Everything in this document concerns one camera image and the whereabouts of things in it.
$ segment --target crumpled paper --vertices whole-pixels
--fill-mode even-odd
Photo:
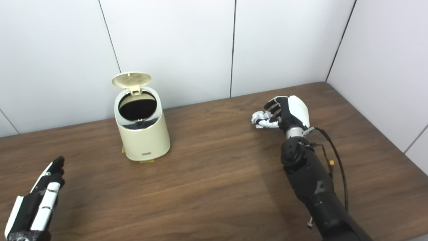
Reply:
[[[272,113],[270,113],[269,111],[265,111],[265,112],[258,111],[252,115],[251,123],[256,124],[257,120],[268,120],[271,117],[272,117]],[[263,127],[261,125],[256,124],[256,128],[262,129]]]

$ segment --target screw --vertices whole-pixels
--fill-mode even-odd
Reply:
[[[312,229],[314,226],[314,219],[311,217],[311,219],[309,220],[309,222],[307,223],[308,228]]]

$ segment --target black forearm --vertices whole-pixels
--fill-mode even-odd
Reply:
[[[352,219],[334,192],[334,184],[302,137],[282,145],[281,162],[291,186],[310,212],[325,241],[372,241]]]

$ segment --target wall seam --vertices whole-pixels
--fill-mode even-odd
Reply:
[[[336,60],[337,53],[339,52],[340,45],[342,44],[343,37],[345,36],[346,29],[348,28],[349,21],[351,19],[352,13],[354,12],[355,4],[357,0],[355,0],[354,5],[352,6],[351,13],[349,14],[348,21],[346,22],[345,29],[343,30],[342,37],[340,38],[339,45],[337,46],[336,53],[334,54],[333,61],[331,62],[330,69],[328,70],[327,78],[325,78],[325,82],[327,83],[328,77],[330,76],[331,69],[333,68],[334,61]]]
[[[6,118],[6,120],[10,123],[10,125],[15,129],[16,133],[20,134],[18,129],[16,129],[16,127],[12,124],[12,122],[9,120],[9,118],[6,116],[6,114],[4,114],[4,112],[1,108],[0,108],[0,112]]]
[[[114,49],[113,40],[111,39],[110,30],[108,29],[107,21],[106,21],[106,18],[105,18],[105,16],[104,16],[104,11],[103,11],[103,8],[102,8],[102,6],[101,6],[101,2],[100,2],[100,0],[98,0],[98,3],[99,3],[99,5],[100,5],[100,9],[101,9],[101,13],[102,13],[102,15],[103,15],[104,23],[106,24],[108,37],[109,37],[109,39],[110,39],[111,48],[113,49],[113,53],[114,53],[114,57],[115,57],[115,59],[116,59],[117,67],[119,68],[119,72],[120,72],[120,73],[122,73],[122,70],[120,69],[119,61],[117,60],[116,50]]]
[[[412,143],[410,143],[409,147],[407,147],[404,150],[404,154],[406,154],[406,152],[413,146],[413,144],[415,144],[415,142],[419,139],[419,137],[422,136],[422,134],[425,132],[425,130],[428,128],[428,124],[425,126],[425,128],[419,133],[419,135],[412,141]]]
[[[233,15],[233,38],[232,38],[232,66],[230,67],[230,92],[229,98],[232,97],[232,78],[233,78],[233,53],[235,51],[235,23],[236,23],[236,2],[235,0],[235,12]]]

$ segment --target wooden table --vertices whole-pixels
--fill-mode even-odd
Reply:
[[[278,95],[299,96],[311,124],[329,133],[344,162],[350,213],[375,240],[428,232],[428,177],[325,83],[167,109],[172,147],[154,163],[121,153],[114,119],[1,138],[0,227],[16,196],[63,155],[54,241],[320,241],[282,171],[284,134],[250,122]],[[327,144],[319,133],[308,139]],[[330,147],[327,154],[334,157]],[[335,176],[342,198],[338,169]]]

